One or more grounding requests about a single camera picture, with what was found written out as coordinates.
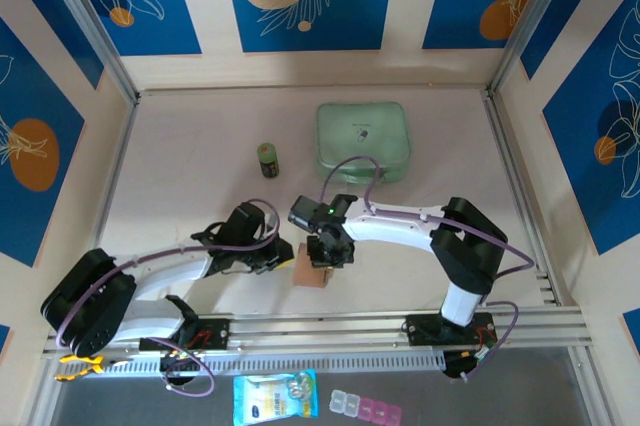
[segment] white floor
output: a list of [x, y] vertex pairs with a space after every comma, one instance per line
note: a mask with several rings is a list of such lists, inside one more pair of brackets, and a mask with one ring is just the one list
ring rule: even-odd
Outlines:
[[[170, 246], [225, 220], [244, 200], [268, 199], [286, 218], [300, 194], [316, 197], [315, 112], [328, 101], [397, 101], [409, 118], [413, 157], [407, 177], [377, 187], [372, 199], [406, 206], [474, 203], [528, 250], [479, 91], [418, 87], [219, 90], [143, 97], [120, 174], [102, 247], [109, 254]], [[281, 174], [262, 178], [256, 147], [276, 145]], [[362, 188], [332, 185], [338, 192]], [[294, 244], [306, 233], [285, 220]], [[505, 255], [502, 268], [519, 264]], [[437, 308], [448, 280], [433, 255], [386, 243], [356, 245], [356, 262], [336, 271], [326, 289], [294, 287], [291, 269], [260, 276], [216, 275], [171, 292], [209, 312], [326, 313]], [[491, 299], [543, 304], [533, 271], [499, 281]]]

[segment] gray floor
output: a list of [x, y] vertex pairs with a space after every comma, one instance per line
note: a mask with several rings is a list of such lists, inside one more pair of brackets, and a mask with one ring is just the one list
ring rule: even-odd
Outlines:
[[[219, 377], [211, 396], [192, 399], [166, 391], [160, 379], [82, 378], [63, 385], [52, 424], [232, 425], [232, 381]], [[562, 349], [501, 351], [466, 385], [451, 384], [436, 372], [359, 373], [319, 374], [318, 388], [318, 420], [292, 418], [277, 424], [368, 424], [330, 412], [333, 389], [400, 406], [405, 426], [589, 424]]]

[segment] cable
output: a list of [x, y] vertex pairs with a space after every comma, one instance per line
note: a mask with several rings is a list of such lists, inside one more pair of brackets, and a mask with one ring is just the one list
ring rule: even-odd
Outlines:
[[[368, 155], [359, 155], [359, 156], [353, 156], [351, 158], [345, 159], [344, 161], [338, 163], [330, 172], [329, 175], [327, 176], [327, 178], [324, 181], [324, 184], [322, 185], [322, 191], [320, 193], [320, 202], [323, 201], [324, 199], [324, 195], [326, 193], [326, 189], [327, 189], [327, 185], [329, 183], [329, 180], [331, 179], [331, 177], [335, 174], [335, 172], [340, 169], [342, 166], [344, 166], [345, 164], [347, 164], [350, 161], [354, 161], [357, 159], [367, 159], [369, 161], [371, 161], [373, 163], [373, 165], [375, 166], [375, 172], [374, 172], [374, 176], [373, 179], [371, 180], [371, 182], [369, 183], [369, 185], [367, 186], [367, 189], [365, 190], [364, 193], [364, 204], [366, 205], [367, 209], [369, 210], [369, 212], [373, 215], [381, 215], [381, 216], [386, 216], [389, 218], [400, 218], [400, 219], [409, 219], [411, 221], [424, 221], [424, 222], [434, 222], [437, 224], [445, 224], [447, 226], [452, 226], [454, 228], [460, 229], [462, 231], [465, 231], [466, 233], [469, 234], [473, 234], [474, 236], [477, 236], [480, 239], [483, 239], [485, 241], [488, 241], [492, 244], [495, 244], [496, 246], [504, 249], [505, 251], [508, 251], [516, 256], [518, 256], [520, 259], [525, 261], [525, 264], [521, 265], [521, 266], [515, 266], [513, 268], [509, 268], [506, 269], [505, 271], [502, 271], [500, 273], [498, 273], [496, 275], [495, 279], [504, 277], [508, 274], [511, 273], [515, 273], [517, 271], [524, 271], [526, 269], [531, 269], [535, 266], [535, 262], [534, 260], [529, 257], [527, 254], [525, 254], [524, 252], [520, 251], [517, 248], [514, 248], [513, 246], [511, 246], [508, 243], [505, 243], [504, 241], [501, 241], [500, 239], [487, 234], [483, 231], [480, 231], [479, 229], [476, 229], [472, 226], [468, 226], [464, 223], [461, 223], [459, 221], [455, 221], [453, 219], [449, 219], [449, 218], [443, 218], [443, 217], [438, 217], [438, 216], [432, 216], [432, 215], [427, 215], [426, 217], [426, 221], [423, 220], [419, 214], [417, 213], [409, 213], [409, 212], [400, 212], [400, 211], [389, 211], [389, 210], [384, 210], [384, 209], [374, 209], [371, 206], [371, 202], [369, 201], [369, 195], [371, 194], [371, 191], [373, 190], [373, 187], [375, 186], [375, 184], [378, 182], [378, 180], [380, 179], [380, 164], [378, 163], [378, 161], [373, 158], [372, 156], [368, 156]], [[507, 328], [507, 330], [505, 331], [505, 333], [502, 335], [502, 337], [496, 341], [495, 345], [491, 348], [491, 350], [487, 353], [487, 355], [485, 356], [485, 358], [479, 363], [478, 366], [476, 366], [476, 368], [471, 371], [469, 374], [464, 374], [462, 373], [461, 378], [462, 380], [464, 380], [465, 382], [469, 381], [469, 379], [471, 379], [472, 377], [474, 377], [477, 374], [478, 369], [480, 369], [480, 366], [484, 363], [486, 363], [497, 351], [498, 349], [500, 349], [500, 346], [502, 346], [504, 344], [504, 342], [507, 340], [507, 338], [509, 337], [509, 335], [511, 334], [511, 331], [513, 331], [513, 328], [516, 325], [516, 322], [518, 321], [518, 316], [520, 314], [520, 311], [518, 309], [518, 306], [512, 302], [512, 301], [491, 301], [486, 303], [486, 306], [498, 306], [498, 305], [509, 305], [513, 307], [513, 319], [511, 321], [511, 324], [509, 325], [509, 327]]]
[[[273, 227], [273, 231], [274, 232], [278, 232], [278, 230], [280, 229], [280, 216], [278, 215], [278, 211], [276, 210], [275, 206], [273, 206], [273, 204], [271, 204], [270, 202], [265, 201], [264, 199], [258, 199], [258, 198], [250, 199], [248, 202], [249, 203], [264, 204], [269, 209], [271, 209], [271, 211], [273, 212], [273, 215], [275, 217], [275, 224], [274, 224], [274, 227]], [[67, 327], [69, 326], [69, 324], [71, 323], [73, 318], [76, 316], [76, 314], [78, 314], [78, 311], [80, 311], [80, 309], [82, 308], [84, 303], [86, 303], [87, 300], [91, 296], [93, 296], [107, 281], [109, 281], [109, 279], [111, 279], [113, 276], [115, 276], [116, 274], [120, 273], [121, 271], [124, 271], [125, 269], [131, 268], [133, 266], [137, 266], [137, 265], [140, 265], [140, 264], [144, 264], [144, 263], [147, 263], [149, 261], [154, 261], [156, 259], [166, 258], [166, 257], [169, 257], [169, 256], [174, 256], [174, 255], [184, 254], [184, 253], [201, 252], [201, 251], [236, 251], [236, 252], [255, 251], [255, 250], [261, 249], [261, 248], [269, 245], [275, 238], [276, 238], [276, 234], [271, 234], [264, 241], [261, 241], [259, 243], [253, 244], [251, 246], [212, 245], [212, 246], [188, 246], [188, 247], [178, 247], [178, 248], [172, 248], [172, 249], [165, 249], [164, 251], [151, 253], [151, 254], [148, 254], [146, 256], [142, 256], [140, 258], [127, 261], [126, 263], [123, 263], [120, 266], [117, 266], [117, 267], [113, 268], [112, 270], [110, 270], [108, 273], [106, 273], [104, 276], [102, 276], [100, 279], [98, 279], [95, 283], [93, 283], [91, 285], [91, 287], [89, 287], [84, 292], [84, 294], [82, 296], [80, 296], [78, 301], [76, 301], [75, 304], [71, 307], [71, 309], [69, 310], [69, 312], [65, 316], [64, 320], [62, 321], [62, 323], [58, 327], [58, 333], [56, 334], [56, 346], [58, 348], [64, 348], [66, 346], [64, 344], [63, 340], [62, 340], [62, 336], [64, 335]], [[184, 352], [196, 364], [198, 364], [201, 368], [204, 368], [205, 371], [207, 372], [207, 374], [211, 378], [212, 386], [211, 386], [210, 390], [208, 392], [206, 392], [206, 393], [186, 393], [184, 391], [179, 391], [179, 390], [177, 390], [175, 388], [173, 388], [173, 391], [175, 391], [178, 394], [182, 394], [183, 396], [193, 396], [195, 394], [195, 396], [193, 396], [193, 397], [206, 396], [207, 394], [210, 394], [211, 391], [213, 391], [213, 387], [214, 387], [213, 386], [213, 373], [211, 373], [209, 368], [207, 368], [206, 365], [202, 361], [200, 361], [198, 358], [196, 358], [195, 355], [191, 354], [189, 351], [187, 351], [185, 349], [182, 349], [180, 346], [178, 346], [178, 345], [176, 345], [176, 344], [174, 344], [171, 341], [168, 341], [166, 339], [162, 339], [162, 338], [150, 338], [150, 339], [152, 339], [153, 341], [155, 341], [157, 343], [168, 345], [169, 347], [173, 347], [175, 349], [178, 349], [178, 350]], [[69, 345], [69, 348], [72, 351], [74, 351], [74, 347], [75, 347], [75, 345], [74, 345], [74, 342], [72, 341], [71, 344]]]
[[356, 161], [358, 159], [366, 159], [367, 161], [371, 161], [373, 163], [373, 166], [375, 167], [375, 173], [374, 173], [373, 179], [371, 180], [371, 182], [367, 186], [367, 189], [364, 192], [364, 204], [366, 204], [367, 209], [371, 211], [371, 203], [369, 202], [369, 195], [371, 194], [373, 187], [376, 185], [376, 183], [380, 179], [380, 163], [378, 163], [376, 158], [374, 158], [373, 156], [369, 156], [367, 154], [352, 156], [351, 158], [345, 159], [344, 161], [341, 161], [340, 163], [335, 165], [335, 167], [329, 172], [329, 175], [326, 177], [326, 179], [324, 180], [324, 184], [322, 185], [322, 190], [320, 191], [320, 201], [319, 201], [320, 203], [324, 200], [324, 195], [327, 192], [327, 186], [329, 185], [329, 181], [331, 180], [331, 177], [336, 173], [336, 171], [338, 171], [338, 169], [340, 169], [345, 164], [350, 163], [351, 161]]
[[369, 183], [369, 185], [367, 186], [367, 189], [364, 192], [364, 204], [366, 205], [367, 209], [369, 210], [369, 212], [371, 212], [371, 214], [373, 215], [380, 215], [380, 216], [386, 216], [388, 218], [399, 218], [399, 219], [408, 219], [411, 221], [422, 221], [422, 222], [433, 222], [433, 223], [439, 223], [439, 224], [446, 224], [447, 226], [452, 226], [454, 228], [457, 229], [461, 229], [462, 231], [466, 232], [466, 233], [470, 233], [473, 234], [474, 236], [477, 236], [480, 239], [483, 239], [485, 241], [488, 241], [492, 244], [495, 244], [496, 246], [504, 249], [505, 251], [508, 251], [514, 255], [516, 255], [517, 257], [519, 257], [520, 259], [522, 259], [523, 261], [525, 261], [525, 264], [521, 265], [521, 266], [515, 266], [513, 268], [509, 268], [506, 269], [504, 271], [499, 272], [495, 279], [498, 278], [502, 278], [508, 274], [512, 274], [518, 271], [525, 271], [527, 269], [531, 269], [535, 266], [535, 261], [529, 257], [527, 254], [525, 254], [524, 252], [520, 251], [517, 248], [514, 248], [513, 246], [511, 246], [508, 243], [505, 243], [504, 241], [501, 241], [500, 239], [496, 238], [495, 236], [492, 236], [490, 234], [487, 234], [483, 231], [480, 231], [479, 229], [476, 229], [472, 226], [468, 226], [464, 223], [461, 223], [459, 221], [455, 221], [453, 219], [449, 219], [449, 218], [442, 218], [439, 216], [432, 216], [432, 215], [427, 215], [426, 221], [423, 220], [420, 217], [420, 214], [418, 213], [409, 213], [409, 212], [404, 212], [404, 211], [389, 211], [389, 210], [385, 210], [385, 209], [374, 209], [371, 205], [371, 202], [369, 201], [369, 195], [371, 194], [371, 191], [373, 190], [373, 187], [376, 185], [376, 183], [378, 182], [378, 180], [380, 179], [380, 164], [378, 163], [378, 161], [372, 157], [372, 156], [368, 156], [368, 155], [360, 155], [360, 156], [353, 156], [351, 158], [345, 159], [344, 161], [338, 163], [330, 172], [329, 175], [327, 176], [327, 178], [324, 181], [324, 184], [322, 185], [322, 191], [320, 192], [320, 202], [323, 201], [324, 199], [324, 195], [326, 193], [326, 189], [327, 189], [327, 185], [329, 184], [329, 180], [331, 179], [331, 177], [336, 173], [336, 171], [338, 171], [338, 169], [340, 169], [342, 166], [344, 166], [345, 164], [351, 162], [351, 161], [355, 161], [358, 159], [366, 159], [368, 161], [371, 161], [373, 163], [373, 165], [375, 166], [375, 172], [374, 172], [374, 176], [373, 179], [371, 180], [371, 182]]
[[[274, 217], [276, 218], [276, 223], [273, 229], [276, 232], [280, 229], [280, 216], [278, 215], [278, 211], [276, 211], [275, 206], [273, 206], [268, 201], [265, 201], [263, 199], [257, 199], [257, 198], [250, 199], [248, 202], [261, 203], [269, 207], [272, 210]], [[93, 294], [95, 294], [107, 281], [109, 281], [109, 279], [111, 279], [113, 276], [115, 276], [119, 272], [124, 271], [125, 269], [131, 268], [132, 266], [144, 264], [149, 261], [154, 261], [156, 259], [166, 258], [169, 256], [175, 256], [175, 255], [184, 254], [184, 253], [193, 253], [193, 252], [201, 252], [201, 251], [236, 251], [236, 252], [256, 251], [258, 249], [261, 249], [269, 245], [275, 239], [275, 237], [276, 235], [272, 234], [269, 237], [267, 237], [267, 239], [265, 239], [264, 241], [261, 241], [256, 244], [252, 244], [251, 246], [212, 245], [212, 246], [188, 246], [188, 247], [182, 247], [182, 248], [178, 247], [178, 248], [172, 248], [172, 249], [165, 249], [163, 251], [151, 253], [146, 256], [141, 256], [140, 258], [127, 261], [126, 263], [123, 263], [120, 266], [115, 267], [114, 269], [109, 271], [107, 274], [102, 276], [95, 283], [93, 283], [91, 287], [88, 288], [82, 296], [80, 296], [80, 299], [78, 299], [78, 301], [76, 301], [75, 304], [71, 307], [71, 309], [69, 310], [69, 313], [67, 313], [64, 320], [58, 327], [58, 334], [56, 335], [56, 346], [58, 348], [63, 348], [66, 346], [62, 340], [62, 336], [64, 335], [64, 332], [66, 331], [67, 327], [69, 326], [69, 323], [71, 323], [75, 315], [78, 314], [78, 311], [80, 311], [82, 306], [84, 306], [84, 303], [86, 303], [87, 300]], [[73, 341], [69, 346], [73, 351], [74, 349]]]
[[511, 331], [513, 331], [513, 328], [515, 328], [516, 323], [518, 322], [518, 316], [520, 316], [520, 310], [518, 309], [518, 305], [513, 301], [490, 301], [486, 305], [487, 306], [500, 306], [500, 305], [511, 306], [513, 308], [513, 319], [511, 320], [511, 324], [509, 324], [509, 327], [504, 332], [504, 334], [500, 337], [500, 339], [498, 339], [498, 341], [496, 341], [496, 344], [493, 345], [493, 347], [489, 350], [489, 352], [484, 357], [484, 359], [478, 363], [475, 369], [473, 371], [470, 371], [468, 374], [462, 373], [460, 375], [460, 378], [465, 383], [468, 382], [471, 378], [473, 378], [476, 374], [478, 374], [478, 370], [484, 364], [486, 364], [487, 361], [489, 361], [489, 359], [491, 359], [494, 354], [498, 352], [498, 349], [500, 349], [500, 346], [502, 346], [504, 342], [507, 340], [507, 338], [509, 338]]
[[207, 366], [200, 358], [198, 358], [195, 354], [193, 354], [187, 348], [178, 346], [176, 343], [174, 343], [173, 341], [169, 341], [168, 339], [163, 339], [163, 338], [147, 338], [147, 339], [150, 339], [151, 341], [154, 341], [158, 344], [162, 344], [163, 346], [176, 349], [186, 354], [187, 356], [189, 356], [189, 359], [191, 361], [193, 361], [198, 366], [200, 366], [201, 371], [204, 371], [205, 373], [207, 373], [207, 376], [209, 376], [209, 379], [211, 381], [211, 384], [209, 385], [209, 389], [207, 389], [206, 391], [202, 391], [199, 393], [191, 393], [189, 391], [184, 391], [183, 389], [176, 388], [174, 385], [172, 385], [169, 382], [169, 371], [171, 368], [167, 368], [167, 370], [162, 375], [162, 380], [167, 385], [168, 390], [173, 391], [174, 393], [177, 393], [181, 396], [187, 396], [189, 398], [204, 398], [205, 396], [209, 396], [211, 393], [213, 393], [213, 390], [216, 387], [215, 376], [213, 375], [213, 372], [211, 371], [211, 369], [209, 369], [209, 366]]

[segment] small green bottle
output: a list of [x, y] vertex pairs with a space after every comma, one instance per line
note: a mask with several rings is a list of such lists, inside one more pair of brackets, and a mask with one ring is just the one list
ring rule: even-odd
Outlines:
[[262, 143], [258, 146], [258, 161], [265, 178], [275, 178], [280, 173], [276, 147], [271, 143]]

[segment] snack packet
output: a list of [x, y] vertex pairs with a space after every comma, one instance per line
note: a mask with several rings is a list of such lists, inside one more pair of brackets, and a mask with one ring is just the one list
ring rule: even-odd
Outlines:
[[291, 416], [318, 417], [314, 370], [234, 378], [233, 426], [248, 426]]

